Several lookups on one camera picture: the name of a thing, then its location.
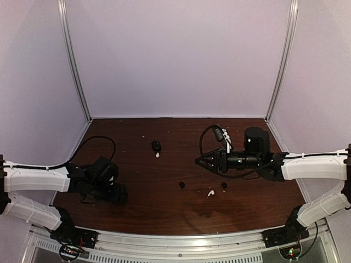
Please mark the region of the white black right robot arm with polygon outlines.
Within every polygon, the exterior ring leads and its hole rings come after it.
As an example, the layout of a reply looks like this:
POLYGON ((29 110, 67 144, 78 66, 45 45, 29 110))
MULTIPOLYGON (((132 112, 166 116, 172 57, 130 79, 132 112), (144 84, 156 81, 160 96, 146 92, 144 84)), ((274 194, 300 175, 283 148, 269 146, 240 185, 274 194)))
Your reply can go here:
POLYGON ((296 179, 336 179, 341 182, 310 203, 294 209, 281 230, 281 237, 294 241, 311 224, 341 209, 350 209, 350 148, 327 153, 273 153, 269 133, 259 127, 244 131, 244 150, 236 151, 227 131, 214 124, 200 135, 203 143, 206 133, 212 130, 221 148, 205 153, 195 163, 213 174, 230 178, 228 170, 235 169, 234 178, 256 173, 269 181, 284 182, 296 179))

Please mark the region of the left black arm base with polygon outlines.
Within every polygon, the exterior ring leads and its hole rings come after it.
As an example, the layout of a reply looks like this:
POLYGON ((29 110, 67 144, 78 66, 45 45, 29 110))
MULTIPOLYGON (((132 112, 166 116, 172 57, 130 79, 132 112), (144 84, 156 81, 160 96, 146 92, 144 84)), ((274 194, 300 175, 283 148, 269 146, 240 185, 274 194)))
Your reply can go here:
POLYGON ((50 237, 58 242, 94 249, 97 241, 97 232, 76 227, 66 209, 61 207, 54 208, 60 214, 61 223, 56 230, 50 230, 50 237))

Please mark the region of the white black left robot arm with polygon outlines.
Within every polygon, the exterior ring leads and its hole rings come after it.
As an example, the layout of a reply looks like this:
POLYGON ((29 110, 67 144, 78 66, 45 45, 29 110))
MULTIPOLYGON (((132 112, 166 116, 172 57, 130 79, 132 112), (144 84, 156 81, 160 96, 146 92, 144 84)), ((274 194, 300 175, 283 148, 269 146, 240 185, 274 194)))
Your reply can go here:
POLYGON ((126 185, 116 182, 119 168, 100 157, 91 165, 70 162, 55 166, 33 166, 1 160, 1 214, 40 225, 58 235, 66 243, 79 238, 78 229, 67 210, 38 203, 19 194, 20 191, 55 191, 78 193, 83 198, 124 204, 126 185))

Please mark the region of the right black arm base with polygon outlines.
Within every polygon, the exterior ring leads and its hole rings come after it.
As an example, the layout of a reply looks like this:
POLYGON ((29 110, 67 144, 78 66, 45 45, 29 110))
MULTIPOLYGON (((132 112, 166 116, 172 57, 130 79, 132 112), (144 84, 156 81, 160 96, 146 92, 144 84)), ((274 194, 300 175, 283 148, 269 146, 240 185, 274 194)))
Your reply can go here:
POLYGON ((300 238, 309 237, 307 227, 297 221, 297 214, 301 207, 302 205, 299 205, 291 211, 283 227, 271 228, 262 232, 266 248, 298 242, 300 238))

